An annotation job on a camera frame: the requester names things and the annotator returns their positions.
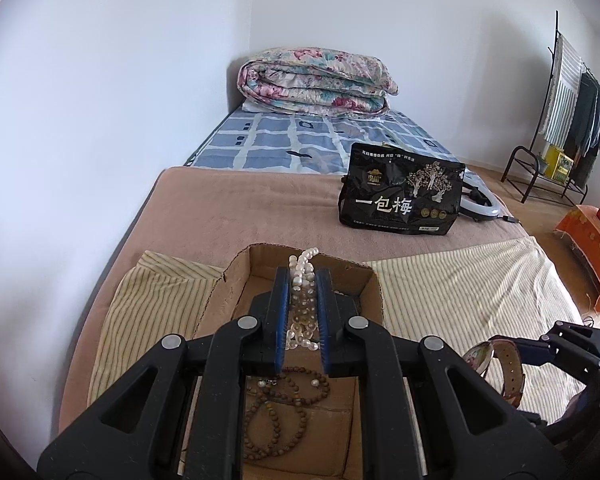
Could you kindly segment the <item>yellow green box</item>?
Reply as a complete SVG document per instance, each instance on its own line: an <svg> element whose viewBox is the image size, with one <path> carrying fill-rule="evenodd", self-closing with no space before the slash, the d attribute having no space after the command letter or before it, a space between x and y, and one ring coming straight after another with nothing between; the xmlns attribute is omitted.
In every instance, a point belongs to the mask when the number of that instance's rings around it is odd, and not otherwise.
<svg viewBox="0 0 600 480"><path fill-rule="evenodd" d="M548 146L544 160L546 162L544 176L555 182L565 184L569 179L573 160L553 144Z"/></svg>

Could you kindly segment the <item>orange covered table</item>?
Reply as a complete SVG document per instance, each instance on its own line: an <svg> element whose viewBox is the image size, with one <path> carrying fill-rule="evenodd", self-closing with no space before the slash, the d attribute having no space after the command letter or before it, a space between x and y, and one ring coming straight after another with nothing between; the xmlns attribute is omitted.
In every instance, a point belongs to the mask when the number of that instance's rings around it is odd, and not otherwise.
<svg viewBox="0 0 600 480"><path fill-rule="evenodd" d="M573 207L558 223L555 231L565 235L579 249L600 284L600 219L598 208L591 205ZM600 293L594 310L600 312Z"/></svg>

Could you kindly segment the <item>striped yellow bed cloth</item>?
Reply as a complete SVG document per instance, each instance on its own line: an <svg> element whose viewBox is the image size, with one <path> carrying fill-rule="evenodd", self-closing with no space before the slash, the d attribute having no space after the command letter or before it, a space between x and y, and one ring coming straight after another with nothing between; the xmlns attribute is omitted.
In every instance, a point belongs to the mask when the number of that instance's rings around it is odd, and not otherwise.
<svg viewBox="0 0 600 480"><path fill-rule="evenodd" d="M144 252L109 278L99 322L85 326L95 362L87 396L97 399L161 337L206 336L247 312L290 256L284 246L244 248L225 268ZM535 339L580 313L554 264L532 237L357 264L321 256L335 285L393 335L436 335L464 352L494 335ZM248 479L357 479L362 474L358 388L332 383L309 411L306 436L288 454L245 466Z"/></svg>

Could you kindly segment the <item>black clothes rack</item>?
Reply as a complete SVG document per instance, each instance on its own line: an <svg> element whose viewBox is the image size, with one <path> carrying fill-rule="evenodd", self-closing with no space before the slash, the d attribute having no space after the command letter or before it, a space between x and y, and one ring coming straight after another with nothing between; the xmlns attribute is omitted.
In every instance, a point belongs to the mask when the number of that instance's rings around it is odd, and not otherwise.
<svg viewBox="0 0 600 480"><path fill-rule="evenodd" d="M600 82L559 28L550 48L550 76L535 132L509 155L501 181L530 198L576 206L600 154Z"/></svg>

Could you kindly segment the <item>blue checked mattress sheet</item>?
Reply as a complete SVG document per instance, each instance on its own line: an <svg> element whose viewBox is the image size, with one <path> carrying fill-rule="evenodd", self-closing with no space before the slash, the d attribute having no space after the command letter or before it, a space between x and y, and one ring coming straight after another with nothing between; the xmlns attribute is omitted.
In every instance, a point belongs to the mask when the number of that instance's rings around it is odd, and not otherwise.
<svg viewBox="0 0 600 480"><path fill-rule="evenodd" d="M253 113L238 108L187 159L189 167L345 174L351 146L388 143L450 160L456 157L426 130L395 110L372 119Z"/></svg>

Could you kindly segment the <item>black snack bag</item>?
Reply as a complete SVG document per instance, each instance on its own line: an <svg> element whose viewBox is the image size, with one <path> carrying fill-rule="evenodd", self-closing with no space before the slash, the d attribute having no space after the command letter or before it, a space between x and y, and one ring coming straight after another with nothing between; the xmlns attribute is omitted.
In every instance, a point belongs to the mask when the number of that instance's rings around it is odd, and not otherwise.
<svg viewBox="0 0 600 480"><path fill-rule="evenodd" d="M460 214L466 167L390 145L355 142L338 197L350 228L444 235Z"/></svg>

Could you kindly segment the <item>folded floral quilt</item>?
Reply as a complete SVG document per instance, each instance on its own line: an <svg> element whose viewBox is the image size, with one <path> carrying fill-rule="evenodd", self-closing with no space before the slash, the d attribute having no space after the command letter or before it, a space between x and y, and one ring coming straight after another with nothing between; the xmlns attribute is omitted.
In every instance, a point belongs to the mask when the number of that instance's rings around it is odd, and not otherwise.
<svg viewBox="0 0 600 480"><path fill-rule="evenodd" d="M273 112L354 118L385 114L399 94L379 58L318 47L263 50L242 64L236 87Z"/></svg>

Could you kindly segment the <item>red strap wristwatch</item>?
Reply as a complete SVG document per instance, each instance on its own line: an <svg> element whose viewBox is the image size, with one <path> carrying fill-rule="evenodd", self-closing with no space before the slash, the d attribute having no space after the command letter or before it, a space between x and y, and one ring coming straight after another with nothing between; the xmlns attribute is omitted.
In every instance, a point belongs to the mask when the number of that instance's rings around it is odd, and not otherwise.
<svg viewBox="0 0 600 480"><path fill-rule="evenodd" d="M493 360L501 369L501 397L513 408L518 408L524 396L526 375L522 368L519 350L508 338L494 337L468 349L463 360L482 378L488 374Z"/></svg>

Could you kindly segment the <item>dark hanging clothes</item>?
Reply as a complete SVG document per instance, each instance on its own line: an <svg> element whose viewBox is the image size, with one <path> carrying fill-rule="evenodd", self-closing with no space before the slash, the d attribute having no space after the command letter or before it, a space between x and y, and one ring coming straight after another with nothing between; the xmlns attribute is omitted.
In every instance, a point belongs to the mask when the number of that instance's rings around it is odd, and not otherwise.
<svg viewBox="0 0 600 480"><path fill-rule="evenodd" d="M588 185L600 152L600 83L586 70L580 80L579 93L564 154L572 161L570 180L579 188Z"/></svg>

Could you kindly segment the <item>striped hanging towel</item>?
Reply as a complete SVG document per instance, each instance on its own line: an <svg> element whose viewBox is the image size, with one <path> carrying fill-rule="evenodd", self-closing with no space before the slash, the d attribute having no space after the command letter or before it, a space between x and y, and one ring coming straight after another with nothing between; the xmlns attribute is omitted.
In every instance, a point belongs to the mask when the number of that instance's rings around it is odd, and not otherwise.
<svg viewBox="0 0 600 480"><path fill-rule="evenodd" d="M576 111L584 63L578 51L557 33L550 85L539 134L548 144L563 148Z"/></svg>

